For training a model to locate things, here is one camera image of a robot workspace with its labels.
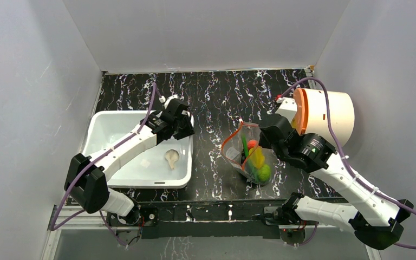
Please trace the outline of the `clear orange zip bag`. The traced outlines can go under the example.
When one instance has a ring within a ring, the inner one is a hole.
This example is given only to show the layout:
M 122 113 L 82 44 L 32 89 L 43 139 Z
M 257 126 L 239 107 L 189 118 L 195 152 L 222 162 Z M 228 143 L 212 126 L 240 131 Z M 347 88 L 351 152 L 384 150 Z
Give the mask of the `clear orange zip bag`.
M 275 173 L 276 158 L 272 150 L 259 145 L 260 133 L 258 124 L 240 120 L 238 129 L 223 142 L 221 153 L 252 183 L 266 185 Z

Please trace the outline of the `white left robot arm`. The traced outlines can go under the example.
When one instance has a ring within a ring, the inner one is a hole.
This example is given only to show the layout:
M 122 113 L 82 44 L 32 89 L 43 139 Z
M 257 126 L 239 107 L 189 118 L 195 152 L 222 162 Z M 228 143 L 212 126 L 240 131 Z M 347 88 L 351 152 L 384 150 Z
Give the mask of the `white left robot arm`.
M 192 176 L 194 119 L 176 95 L 126 135 L 90 155 L 72 157 L 64 190 L 87 213 L 106 211 L 126 225 L 140 219 L 139 205 L 117 187 L 180 189 Z

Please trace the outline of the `black grape bunch toy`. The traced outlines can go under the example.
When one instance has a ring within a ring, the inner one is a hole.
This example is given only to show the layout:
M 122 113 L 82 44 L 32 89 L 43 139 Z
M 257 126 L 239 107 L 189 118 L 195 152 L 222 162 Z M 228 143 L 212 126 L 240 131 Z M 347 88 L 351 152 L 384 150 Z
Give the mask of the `black grape bunch toy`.
M 247 151 L 247 152 L 245 152 L 245 151 L 242 151 L 242 154 L 241 154 L 241 163 L 242 164 L 244 164 L 244 163 L 247 163 L 249 160 L 248 160 L 248 157 L 249 157 L 249 152 Z

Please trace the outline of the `white plastic bin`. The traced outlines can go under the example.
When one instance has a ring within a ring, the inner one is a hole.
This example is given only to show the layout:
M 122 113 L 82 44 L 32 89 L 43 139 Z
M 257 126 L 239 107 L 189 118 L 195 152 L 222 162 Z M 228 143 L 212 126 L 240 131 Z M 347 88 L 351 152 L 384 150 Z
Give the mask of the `white plastic bin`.
M 130 131 L 138 127 L 145 110 L 116 110 L 96 113 L 89 124 L 83 155 L 110 148 Z M 180 158 L 171 170 L 165 152 L 174 149 Z M 181 189 L 192 176 L 193 136 L 171 138 L 140 153 L 119 169 L 107 182 L 109 187 L 135 189 Z

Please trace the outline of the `yellow starfruit toy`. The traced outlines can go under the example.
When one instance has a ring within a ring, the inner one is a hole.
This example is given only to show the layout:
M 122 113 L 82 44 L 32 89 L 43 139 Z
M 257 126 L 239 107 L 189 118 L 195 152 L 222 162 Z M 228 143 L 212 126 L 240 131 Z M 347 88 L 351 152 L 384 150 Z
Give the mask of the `yellow starfruit toy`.
M 253 147 L 248 151 L 248 162 L 254 168 L 260 169 L 265 164 L 265 155 L 261 146 Z

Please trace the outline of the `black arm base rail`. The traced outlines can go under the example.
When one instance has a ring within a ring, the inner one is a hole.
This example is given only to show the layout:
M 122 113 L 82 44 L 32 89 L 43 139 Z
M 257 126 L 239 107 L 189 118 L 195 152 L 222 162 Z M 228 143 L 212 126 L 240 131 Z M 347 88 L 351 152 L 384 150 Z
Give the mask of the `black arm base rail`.
M 113 231 L 141 231 L 143 239 L 166 237 L 262 237 L 279 239 L 297 230 L 297 239 L 318 220 L 299 220 L 282 211 L 283 199 L 216 201 L 146 201 L 139 219 L 130 224 L 107 212 L 81 213 L 62 229 L 110 227 Z

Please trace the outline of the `orange peach toy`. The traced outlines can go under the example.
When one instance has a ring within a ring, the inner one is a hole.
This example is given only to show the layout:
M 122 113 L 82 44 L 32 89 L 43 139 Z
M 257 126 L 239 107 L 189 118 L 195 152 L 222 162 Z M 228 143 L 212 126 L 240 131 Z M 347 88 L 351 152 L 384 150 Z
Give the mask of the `orange peach toy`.
M 253 148 L 256 148 L 258 146 L 259 146 L 258 141 L 255 140 L 255 139 L 251 139 L 251 140 L 249 140 L 247 142 L 247 149 L 248 149 L 248 151 L 251 150 L 251 149 L 253 149 Z

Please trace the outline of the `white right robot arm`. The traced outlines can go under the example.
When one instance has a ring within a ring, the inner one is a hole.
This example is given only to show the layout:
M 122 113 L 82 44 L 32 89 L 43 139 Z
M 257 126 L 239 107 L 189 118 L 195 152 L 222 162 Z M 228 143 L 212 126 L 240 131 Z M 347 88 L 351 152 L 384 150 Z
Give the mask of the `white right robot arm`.
M 328 203 L 293 192 L 285 203 L 272 213 L 265 213 L 268 222 L 298 224 L 301 220 L 335 226 L 377 250 L 398 242 L 401 225 L 410 214 L 375 195 L 377 189 L 368 183 L 363 187 L 359 174 L 350 175 L 335 147 L 324 137 L 309 133 L 299 135 L 287 118 L 273 114 L 259 123 L 259 145 L 270 148 L 288 166 L 299 168 L 321 179 L 336 190 L 348 205 Z

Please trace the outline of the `green chili pepper toy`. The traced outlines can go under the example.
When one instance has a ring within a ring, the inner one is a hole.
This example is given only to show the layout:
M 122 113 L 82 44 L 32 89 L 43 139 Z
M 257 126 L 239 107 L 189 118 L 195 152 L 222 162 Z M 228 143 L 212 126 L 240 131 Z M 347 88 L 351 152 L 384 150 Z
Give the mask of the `green chili pepper toy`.
M 241 135 L 240 137 L 241 137 L 241 141 L 242 141 L 242 149 L 243 149 L 243 151 L 247 152 L 248 151 L 248 149 L 247 149 L 247 138 L 246 138 L 245 135 Z

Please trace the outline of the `beige mushroom toy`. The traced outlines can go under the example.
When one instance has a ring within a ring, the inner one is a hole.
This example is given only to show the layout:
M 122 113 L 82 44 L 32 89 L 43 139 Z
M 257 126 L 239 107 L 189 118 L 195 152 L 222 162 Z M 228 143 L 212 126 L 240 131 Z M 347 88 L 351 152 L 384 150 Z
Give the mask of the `beige mushroom toy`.
M 169 149 L 165 152 L 165 159 L 167 160 L 171 170 L 174 170 L 176 168 L 176 162 L 179 160 L 179 158 L 179 152 L 174 149 Z

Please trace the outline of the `green pear toy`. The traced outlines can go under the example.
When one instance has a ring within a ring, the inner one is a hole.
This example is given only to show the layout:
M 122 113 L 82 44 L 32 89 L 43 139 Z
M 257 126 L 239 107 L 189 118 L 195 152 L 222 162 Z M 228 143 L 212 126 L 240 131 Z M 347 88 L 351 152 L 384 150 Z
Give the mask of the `green pear toy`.
M 258 184 L 266 184 L 270 180 L 270 166 L 268 164 L 264 164 L 261 168 L 255 170 L 255 180 Z

